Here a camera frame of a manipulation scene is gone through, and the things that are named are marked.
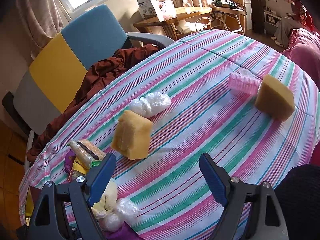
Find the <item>white fluffy towel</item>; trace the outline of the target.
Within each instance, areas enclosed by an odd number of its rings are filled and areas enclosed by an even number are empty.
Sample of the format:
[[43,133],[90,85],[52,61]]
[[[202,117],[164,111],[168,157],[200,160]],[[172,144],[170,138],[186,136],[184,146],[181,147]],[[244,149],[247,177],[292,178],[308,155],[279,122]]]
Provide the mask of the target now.
[[94,217],[96,219],[103,219],[109,215],[115,208],[117,199],[118,189],[116,180],[111,178],[99,202],[91,207]]

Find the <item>yellow snack bag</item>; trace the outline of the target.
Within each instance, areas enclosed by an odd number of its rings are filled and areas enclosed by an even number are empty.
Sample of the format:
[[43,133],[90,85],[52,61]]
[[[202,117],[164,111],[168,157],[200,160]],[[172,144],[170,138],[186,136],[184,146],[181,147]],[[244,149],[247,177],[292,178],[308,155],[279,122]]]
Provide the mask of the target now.
[[87,168],[79,159],[76,157],[73,161],[71,172],[68,177],[68,181],[71,182],[79,176],[85,176],[89,172]]

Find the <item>yellow sponge block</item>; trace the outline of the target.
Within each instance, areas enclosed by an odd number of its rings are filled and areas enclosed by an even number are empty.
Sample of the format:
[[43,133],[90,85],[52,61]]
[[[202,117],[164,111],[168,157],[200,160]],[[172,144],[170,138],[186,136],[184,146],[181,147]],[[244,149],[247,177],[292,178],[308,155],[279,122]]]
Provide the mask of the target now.
[[116,125],[111,148],[129,160],[145,159],[148,157],[153,122],[125,110]]
[[254,105],[261,112],[280,121],[287,120],[295,110],[291,90],[270,74],[263,77]]

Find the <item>purple snack packet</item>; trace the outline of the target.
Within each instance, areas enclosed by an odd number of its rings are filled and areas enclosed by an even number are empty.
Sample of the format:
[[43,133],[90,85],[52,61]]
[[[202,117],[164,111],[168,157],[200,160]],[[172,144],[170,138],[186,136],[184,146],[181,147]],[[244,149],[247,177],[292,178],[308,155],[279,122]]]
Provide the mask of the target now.
[[105,231],[104,236],[109,240],[143,240],[126,222],[115,232]]
[[68,175],[71,173],[75,157],[76,155],[72,150],[69,150],[65,156],[64,170]]

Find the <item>clear plastic bag bundle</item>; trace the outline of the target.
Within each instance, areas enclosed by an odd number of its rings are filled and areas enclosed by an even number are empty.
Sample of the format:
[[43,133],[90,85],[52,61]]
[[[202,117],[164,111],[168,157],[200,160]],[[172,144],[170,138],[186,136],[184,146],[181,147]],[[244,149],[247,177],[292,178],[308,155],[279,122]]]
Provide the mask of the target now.
[[131,100],[129,110],[145,117],[151,118],[169,108],[171,105],[171,98],[168,94],[160,92],[148,93],[139,99]]

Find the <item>wafer biscuit packet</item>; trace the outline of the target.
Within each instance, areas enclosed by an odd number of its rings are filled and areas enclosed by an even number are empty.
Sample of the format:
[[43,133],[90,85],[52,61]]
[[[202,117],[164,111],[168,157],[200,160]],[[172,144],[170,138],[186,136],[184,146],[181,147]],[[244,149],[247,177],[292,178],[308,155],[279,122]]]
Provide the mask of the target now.
[[105,152],[87,139],[71,140],[67,146],[72,149],[76,157],[87,169],[99,165],[106,155]]

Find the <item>striped bed sheet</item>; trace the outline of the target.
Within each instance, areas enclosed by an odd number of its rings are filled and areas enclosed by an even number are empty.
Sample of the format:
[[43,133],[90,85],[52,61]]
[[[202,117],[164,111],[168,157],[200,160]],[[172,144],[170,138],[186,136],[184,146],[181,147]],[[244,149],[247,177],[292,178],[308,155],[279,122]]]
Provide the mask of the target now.
[[[270,74],[293,93],[295,110],[278,122],[254,99],[231,91],[232,72]],[[278,185],[293,167],[310,161],[319,142],[319,90],[312,78],[276,50],[222,30],[187,36],[153,54],[98,92],[47,144],[19,187],[20,220],[30,186],[67,181],[64,158],[71,140],[88,139],[111,152],[118,118],[131,100],[168,94],[171,105],[153,117],[149,155],[116,154],[118,196],[139,210],[133,230],[143,239],[207,239],[223,208],[199,169],[208,153],[231,176]]]

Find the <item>maroon blanket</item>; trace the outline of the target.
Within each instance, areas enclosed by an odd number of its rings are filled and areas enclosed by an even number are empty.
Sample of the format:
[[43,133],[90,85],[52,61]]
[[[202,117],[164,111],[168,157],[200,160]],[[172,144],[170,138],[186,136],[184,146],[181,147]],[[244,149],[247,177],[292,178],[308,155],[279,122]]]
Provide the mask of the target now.
[[27,160],[33,164],[64,124],[97,92],[159,50],[160,48],[153,44],[146,44],[139,48],[118,49],[112,57],[93,64],[66,110],[50,122],[44,132],[33,140],[32,148],[26,153]]

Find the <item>pink quilt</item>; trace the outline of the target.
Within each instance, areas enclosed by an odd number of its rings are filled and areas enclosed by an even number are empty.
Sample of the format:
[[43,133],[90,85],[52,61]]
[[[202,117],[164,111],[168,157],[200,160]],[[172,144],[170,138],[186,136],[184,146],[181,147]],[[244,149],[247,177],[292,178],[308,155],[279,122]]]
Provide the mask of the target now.
[[282,54],[308,74],[319,88],[320,39],[319,31],[292,29],[289,45]]

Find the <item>pink striped curtain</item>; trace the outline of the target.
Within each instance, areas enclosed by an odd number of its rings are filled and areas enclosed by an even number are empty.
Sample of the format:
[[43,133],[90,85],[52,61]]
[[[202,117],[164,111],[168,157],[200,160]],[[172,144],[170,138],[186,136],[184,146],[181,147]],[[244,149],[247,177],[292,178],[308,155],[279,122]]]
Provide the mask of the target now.
[[41,50],[63,29],[54,0],[16,0],[16,8],[30,40],[30,56]]

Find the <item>wooden desk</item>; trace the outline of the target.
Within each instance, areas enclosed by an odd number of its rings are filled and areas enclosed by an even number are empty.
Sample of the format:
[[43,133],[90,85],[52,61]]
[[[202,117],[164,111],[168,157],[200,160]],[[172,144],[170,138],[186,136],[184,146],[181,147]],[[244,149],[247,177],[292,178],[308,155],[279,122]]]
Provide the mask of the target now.
[[177,41],[178,37],[176,34],[176,26],[178,25],[179,21],[202,15],[208,16],[212,11],[213,10],[211,7],[180,7],[175,8],[175,17],[171,17],[162,21],[158,17],[152,17],[134,23],[133,26],[141,33],[150,33],[149,29],[151,27],[162,27],[167,37]]

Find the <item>white cardboard box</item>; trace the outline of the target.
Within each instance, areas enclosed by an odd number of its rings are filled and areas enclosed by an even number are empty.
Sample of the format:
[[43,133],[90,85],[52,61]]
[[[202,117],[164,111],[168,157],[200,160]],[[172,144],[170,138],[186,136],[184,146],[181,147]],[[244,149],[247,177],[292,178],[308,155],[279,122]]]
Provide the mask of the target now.
[[157,17],[160,21],[164,20],[158,0],[137,0],[139,13],[144,19]]

